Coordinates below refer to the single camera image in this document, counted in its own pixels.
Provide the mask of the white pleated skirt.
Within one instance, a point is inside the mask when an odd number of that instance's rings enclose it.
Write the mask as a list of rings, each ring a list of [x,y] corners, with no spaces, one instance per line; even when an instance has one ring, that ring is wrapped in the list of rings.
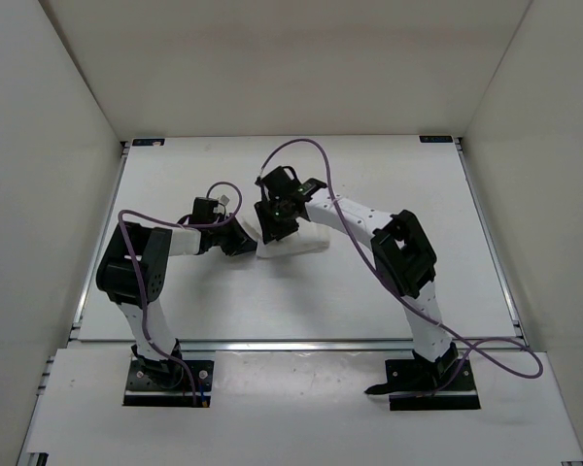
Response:
[[[327,250],[330,245],[329,228],[317,223],[300,220],[299,228],[290,236],[265,244],[257,240],[257,258],[272,259]]]

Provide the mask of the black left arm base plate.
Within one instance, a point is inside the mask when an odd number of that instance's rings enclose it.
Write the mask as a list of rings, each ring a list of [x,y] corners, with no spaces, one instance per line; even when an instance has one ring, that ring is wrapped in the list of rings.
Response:
[[[160,371],[131,357],[126,376],[122,404],[125,407],[195,408],[211,406],[215,361],[186,360],[194,383],[185,375],[183,366],[170,363],[171,372]]]

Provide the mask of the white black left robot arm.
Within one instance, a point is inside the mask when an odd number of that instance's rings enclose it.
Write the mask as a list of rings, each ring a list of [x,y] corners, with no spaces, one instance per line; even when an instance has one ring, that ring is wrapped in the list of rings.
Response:
[[[236,220],[209,229],[146,227],[120,221],[96,272],[96,286],[125,316],[141,371],[163,389],[188,383],[194,374],[181,356],[160,304],[169,258],[202,255],[212,248],[234,257],[257,250]]]

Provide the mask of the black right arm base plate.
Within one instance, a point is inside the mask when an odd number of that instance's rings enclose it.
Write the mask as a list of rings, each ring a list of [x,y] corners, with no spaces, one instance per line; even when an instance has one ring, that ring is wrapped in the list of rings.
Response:
[[[434,387],[412,359],[385,361],[391,412],[477,411],[481,403],[469,360],[459,359]]]

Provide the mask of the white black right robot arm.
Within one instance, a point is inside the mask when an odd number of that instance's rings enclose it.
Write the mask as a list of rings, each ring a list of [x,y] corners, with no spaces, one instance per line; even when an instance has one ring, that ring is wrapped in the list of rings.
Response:
[[[315,178],[301,182],[290,166],[275,168],[256,184],[264,243],[289,237],[301,219],[345,233],[358,251],[371,251],[371,272],[403,306],[413,337],[413,364],[402,381],[373,385],[366,394],[432,396],[448,385],[458,350],[436,300],[436,254],[417,217],[407,210],[389,214],[365,207]]]

